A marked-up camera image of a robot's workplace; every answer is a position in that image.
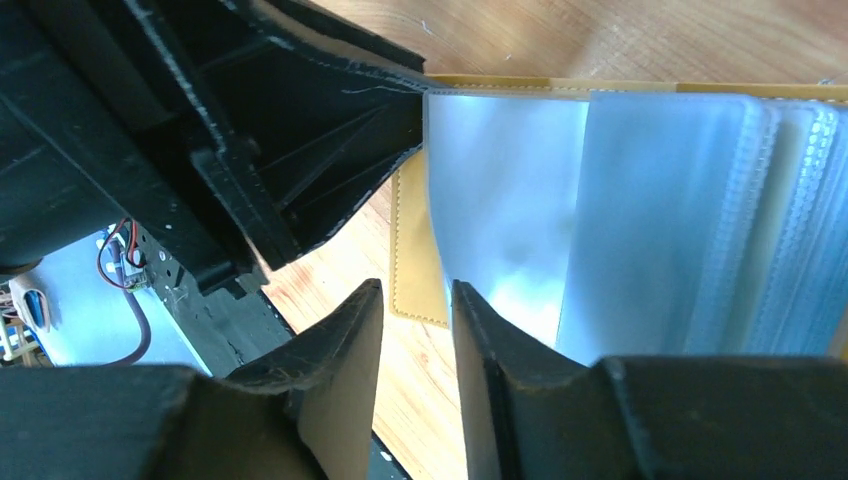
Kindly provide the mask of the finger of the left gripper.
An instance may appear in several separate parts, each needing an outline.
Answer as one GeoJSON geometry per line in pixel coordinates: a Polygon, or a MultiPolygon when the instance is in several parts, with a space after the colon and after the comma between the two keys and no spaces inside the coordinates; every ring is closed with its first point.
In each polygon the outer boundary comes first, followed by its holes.
{"type": "Polygon", "coordinates": [[[132,214],[190,271],[294,262],[422,144],[423,57],[311,1],[136,1],[132,53],[170,196],[132,214]]]}

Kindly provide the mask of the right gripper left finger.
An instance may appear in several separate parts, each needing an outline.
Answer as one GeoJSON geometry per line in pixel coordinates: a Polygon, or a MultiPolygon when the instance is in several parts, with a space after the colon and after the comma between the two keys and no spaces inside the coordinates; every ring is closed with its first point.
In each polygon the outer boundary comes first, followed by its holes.
{"type": "Polygon", "coordinates": [[[365,280],[223,379],[187,366],[8,368],[5,479],[363,479],[383,332],[365,280]]]}

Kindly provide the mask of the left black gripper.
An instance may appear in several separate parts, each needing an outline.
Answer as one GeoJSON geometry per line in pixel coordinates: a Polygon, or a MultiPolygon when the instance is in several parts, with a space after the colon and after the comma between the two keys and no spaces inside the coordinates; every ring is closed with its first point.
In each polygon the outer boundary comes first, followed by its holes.
{"type": "Polygon", "coordinates": [[[20,1],[1,5],[1,276],[115,221],[138,222],[209,295],[247,295],[255,263],[191,164],[195,126],[133,125],[20,1]]]}

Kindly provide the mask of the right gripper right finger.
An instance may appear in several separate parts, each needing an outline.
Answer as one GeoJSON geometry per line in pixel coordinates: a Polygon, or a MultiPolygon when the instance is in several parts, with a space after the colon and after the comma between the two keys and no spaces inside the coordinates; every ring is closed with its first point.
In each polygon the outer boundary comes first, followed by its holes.
{"type": "Polygon", "coordinates": [[[847,366],[608,356],[583,366],[464,281],[452,337],[472,479],[843,479],[847,366]]]}

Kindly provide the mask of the yellow leather card holder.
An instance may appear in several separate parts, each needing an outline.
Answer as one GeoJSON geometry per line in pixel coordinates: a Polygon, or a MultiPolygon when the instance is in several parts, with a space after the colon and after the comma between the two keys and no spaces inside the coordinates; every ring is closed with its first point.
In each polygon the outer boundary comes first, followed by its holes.
{"type": "Polygon", "coordinates": [[[444,76],[393,176],[389,307],[451,286],[582,364],[847,355],[843,85],[444,76]]]}

